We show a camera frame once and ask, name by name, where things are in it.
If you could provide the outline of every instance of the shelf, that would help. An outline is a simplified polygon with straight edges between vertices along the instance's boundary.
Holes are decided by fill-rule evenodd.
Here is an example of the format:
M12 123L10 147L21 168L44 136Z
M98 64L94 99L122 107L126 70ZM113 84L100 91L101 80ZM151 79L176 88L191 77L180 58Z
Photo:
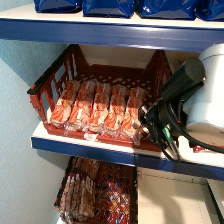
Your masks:
M35 149L224 181L224 154L193 153L183 137L180 165L158 152L49 135L42 122L31 136L31 143Z
M202 52L224 42L223 22L87 18L36 13L34 4L0 13L0 38Z
M219 223L207 185L138 172L139 223Z
M215 180L208 180L208 183L224 219L224 183Z

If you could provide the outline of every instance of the blue shelf edge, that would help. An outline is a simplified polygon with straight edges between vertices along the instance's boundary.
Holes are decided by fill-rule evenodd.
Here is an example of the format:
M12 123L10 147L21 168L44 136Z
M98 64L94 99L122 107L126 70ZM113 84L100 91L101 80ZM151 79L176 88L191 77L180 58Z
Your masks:
M202 52L224 29L0 19L0 39Z
M180 165L175 165L169 160L159 157L74 145L71 143L58 142L37 137L31 137L31 141L34 149L224 181L224 168L220 167L190 162L181 162Z

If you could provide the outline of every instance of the crate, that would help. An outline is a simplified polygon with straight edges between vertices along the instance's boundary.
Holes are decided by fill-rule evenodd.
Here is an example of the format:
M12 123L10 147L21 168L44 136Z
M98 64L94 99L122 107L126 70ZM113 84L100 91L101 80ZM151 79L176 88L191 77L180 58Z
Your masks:
M67 179L69 176L73 175L73 172L75 172L75 170L72 170L72 163L74 158L75 157L70 158L54 203L55 209L57 211L60 210L60 203L63 192L66 188ZM121 220L120 223L123 224L136 224L138 222L136 167L101 162L96 176L95 186L96 204L94 217L83 222L73 220L73 224L115 223L117 219ZM123 197L125 197L125 199L123 201L122 208L120 208L120 200L122 200Z
M64 66L65 72L57 80L58 71ZM30 102L38 110L41 120L47 132L52 135L64 136L64 129L58 129L47 122L47 115L44 110L42 99L45 93L48 106L51 112L54 110L56 102L53 99L52 85L60 97L65 83L70 79L85 81L87 79L97 79L99 82L109 82L111 85L121 84L128 88L141 87L148 91L144 104L150 106L160 97L160 89L164 80L171 75L169 63L164 51L156 50L145 69L129 68L111 65L89 65L82 53L79 45L70 45L59 56L59 58L49 67L46 72L28 90ZM67 137L84 139L84 133L73 131ZM129 139L114 139L108 136L98 135L99 142L140 148L150 151L160 151L149 140L141 140L140 146L135 146Z

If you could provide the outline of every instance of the cord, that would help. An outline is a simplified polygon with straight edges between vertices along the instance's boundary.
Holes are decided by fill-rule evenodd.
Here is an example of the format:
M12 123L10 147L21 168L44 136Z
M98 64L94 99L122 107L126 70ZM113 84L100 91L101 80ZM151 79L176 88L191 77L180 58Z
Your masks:
M160 150L163 152L163 154L167 157L167 159L169 159L171 162L175 163L175 164L180 164L180 155L179 155L179 152L177 150L177 148L174 149L174 153L176 154L177 156L177 160L173 159L169 153L167 153L167 151L163 148L163 145L162 145L162 134L161 134L161 131L159 132L160 128L158 127L158 124L156 124L155 121L152 121L152 128L153 128L153 132L155 134L155 139L156 139L156 142L158 143L159 145L159 148Z
M172 109L172 105L171 103L169 102L168 105L165 107L166 108L166 113L167 113L167 117L170 121L170 123L172 124L172 126L174 128L177 129L178 132L180 132L186 139L188 139L189 141L191 141L192 143L194 143L195 145L199 145L205 149L209 149L211 151L214 151L214 152L219 152L219 153L223 153L224 154L224 149L222 148L219 148L219 147L216 147L216 146L212 146L212 145L208 145L204 142L201 142L201 141L198 141L197 139L191 137L188 133L186 133L185 131L183 131L179 126L178 124L174 121L174 118L170 115L170 112L169 112L169 109L171 110Z

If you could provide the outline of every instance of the blue package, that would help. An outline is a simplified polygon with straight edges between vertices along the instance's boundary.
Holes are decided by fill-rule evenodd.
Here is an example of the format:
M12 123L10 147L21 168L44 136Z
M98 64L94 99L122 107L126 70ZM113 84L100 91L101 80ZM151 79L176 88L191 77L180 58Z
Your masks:
M139 0L143 18L194 20L198 0Z
M72 12L82 7L82 0L34 0L37 12Z
M83 0L84 16L130 18L136 0Z
M199 0L196 15L206 21L224 21L224 0Z

